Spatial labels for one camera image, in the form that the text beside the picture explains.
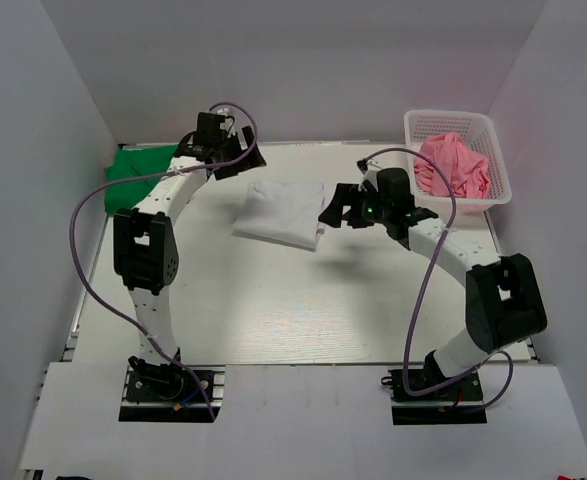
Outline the white t-shirt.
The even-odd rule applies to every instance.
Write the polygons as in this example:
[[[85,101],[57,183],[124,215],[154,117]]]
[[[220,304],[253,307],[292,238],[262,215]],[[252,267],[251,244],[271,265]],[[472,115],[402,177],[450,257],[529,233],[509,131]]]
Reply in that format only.
[[[251,182],[233,233],[315,251],[324,232],[319,216],[325,200],[323,183]]]

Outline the pink t-shirt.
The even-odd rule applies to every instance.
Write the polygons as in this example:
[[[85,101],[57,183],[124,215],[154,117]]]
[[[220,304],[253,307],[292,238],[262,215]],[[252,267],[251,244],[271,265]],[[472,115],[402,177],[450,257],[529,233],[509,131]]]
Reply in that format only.
[[[428,137],[419,153],[439,167],[457,198],[486,199],[489,196],[489,161],[468,148],[457,132]],[[414,174],[423,192],[437,197],[449,196],[442,178],[428,162],[416,158]]]

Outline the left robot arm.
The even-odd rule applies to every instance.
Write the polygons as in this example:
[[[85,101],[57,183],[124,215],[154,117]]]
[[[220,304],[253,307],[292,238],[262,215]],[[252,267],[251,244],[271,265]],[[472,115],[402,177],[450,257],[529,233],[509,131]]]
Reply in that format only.
[[[255,125],[234,128],[223,109],[198,115],[196,130],[178,144],[159,182],[134,207],[113,218],[114,270],[131,297],[139,332],[139,357],[151,364],[179,357],[170,314],[170,285],[179,254],[174,224],[211,177],[223,180],[266,165]]]

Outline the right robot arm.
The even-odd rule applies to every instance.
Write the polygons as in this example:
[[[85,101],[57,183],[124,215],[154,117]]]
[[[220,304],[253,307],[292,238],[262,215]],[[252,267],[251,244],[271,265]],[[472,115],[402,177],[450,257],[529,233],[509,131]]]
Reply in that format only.
[[[366,175],[361,184],[338,184],[319,220],[332,228],[379,224],[392,240],[427,258],[429,271],[440,267],[464,288],[464,327],[425,357],[415,396],[450,397],[492,355],[547,328],[531,261],[522,254],[485,252],[435,212],[417,206],[401,168]]]

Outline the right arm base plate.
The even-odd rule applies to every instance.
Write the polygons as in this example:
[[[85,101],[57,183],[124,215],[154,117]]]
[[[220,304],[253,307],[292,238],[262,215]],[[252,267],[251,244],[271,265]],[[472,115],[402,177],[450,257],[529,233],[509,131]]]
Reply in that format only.
[[[393,369],[380,380],[390,394],[394,426],[481,425],[487,423],[484,394],[477,373],[424,396],[406,393],[402,370]]]

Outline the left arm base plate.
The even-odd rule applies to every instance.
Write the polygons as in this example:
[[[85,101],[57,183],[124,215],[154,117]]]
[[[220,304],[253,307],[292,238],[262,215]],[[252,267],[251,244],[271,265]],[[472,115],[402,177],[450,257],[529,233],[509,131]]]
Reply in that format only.
[[[187,371],[173,364],[128,359],[118,420],[123,423],[212,423],[203,392],[217,415],[224,393],[224,369]]]

